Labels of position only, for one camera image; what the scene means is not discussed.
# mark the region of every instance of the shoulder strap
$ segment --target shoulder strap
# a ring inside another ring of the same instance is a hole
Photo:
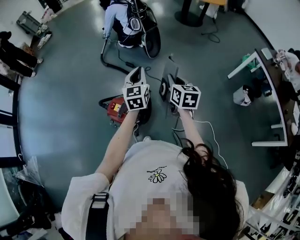
[[[86,240],[106,240],[106,223],[109,205],[108,193],[97,193],[90,205],[88,223],[86,226]]]
[[[110,6],[111,5],[114,5],[114,4],[120,4],[120,5],[128,5],[128,2],[125,0],[125,1],[120,1],[120,0],[115,0],[115,1],[113,1],[111,4],[110,4]]]

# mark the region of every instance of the black pants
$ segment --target black pants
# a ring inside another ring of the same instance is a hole
[[[113,27],[115,32],[118,34],[118,40],[124,46],[139,45],[142,42],[141,33],[134,35],[127,35],[123,32],[123,27],[118,20],[114,20]]]
[[[30,67],[34,68],[38,62],[36,57],[26,53],[10,42],[1,43],[0,59],[6,63],[11,70],[27,77],[31,77],[32,75],[33,70]],[[18,60],[26,63],[30,67],[23,65]]]

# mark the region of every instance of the white cube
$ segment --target white cube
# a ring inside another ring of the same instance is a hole
[[[150,99],[150,86],[148,84],[123,88],[123,96],[128,111],[144,109]]]
[[[197,109],[201,92],[195,86],[172,85],[170,102],[181,109]]]

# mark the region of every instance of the person sitting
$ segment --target person sitting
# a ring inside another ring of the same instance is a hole
[[[286,56],[286,61],[284,61],[285,68],[289,69],[289,81],[292,83],[296,91],[300,90],[300,61],[298,56],[295,54],[298,51],[293,51],[294,53],[279,50],[278,56],[284,54]]]
[[[108,194],[109,209],[106,218],[96,213],[104,222],[96,229],[102,227],[108,240],[232,240],[237,236],[248,213],[245,185],[213,157],[190,112],[178,112],[189,139],[186,147],[146,137],[128,150],[139,114],[130,111],[96,172],[72,178],[61,221],[73,239],[102,239],[95,232],[90,238],[87,230],[92,198],[99,192]]]
[[[136,18],[128,19],[128,8],[132,5],[131,1],[112,0],[105,11],[104,37],[109,38],[113,28],[121,47],[142,46],[140,22]]]
[[[34,77],[36,73],[31,68],[42,63],[43,59],[37,59],[35,56],[16,47],[8,41],[10,37],[11,32],[0,32],[0,59],[7,64],[11,70],[26,77]]]

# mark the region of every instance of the table leg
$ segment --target table leg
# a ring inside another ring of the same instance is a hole
[[[257,56],[257,53],[254,52],[248,57],[244,62],[242,62],[236,69],[234,69],[227,77],[230,79],[234,75],[236,75],[239,71],[241,71],[244,67],[246,67],[250,62],[252,62]]]
[[[186,20],[188,17],[188,10],[189,7],[191,6],[192,0],[184,0],[182,4],[182,9],[181,9],[181,19]]]
[[[184,0],[181,11],[174,14],[175,19],[189,27],[200,27],[201,25],[198,23],[198,16],[188,11],[191,2],[192,0]]]
[[[286,141],[252,142],[253,147],[285,147]]]
[[[274,128],[283,128],[283,125],[282,123],[279,123],[279,124],[273,124],[271,125],[271,128],[274,129]]]
[[[205,16],[205,14],[206,14],[206,12],[207,12],[207,9],[208,9],[209,5],[210,5],[210,4],[209,4],[208,2],[206,2],[206,3],[204,4],[203,10],[202,10],[202,12],[201,12],[201,14],[200,14],[200,17],[199,17],[199,19],[198,19],[198,24],[199,24],[199,26],[202,26],[202,24],[203,24],[203,19],[204,19],[204,16]]]

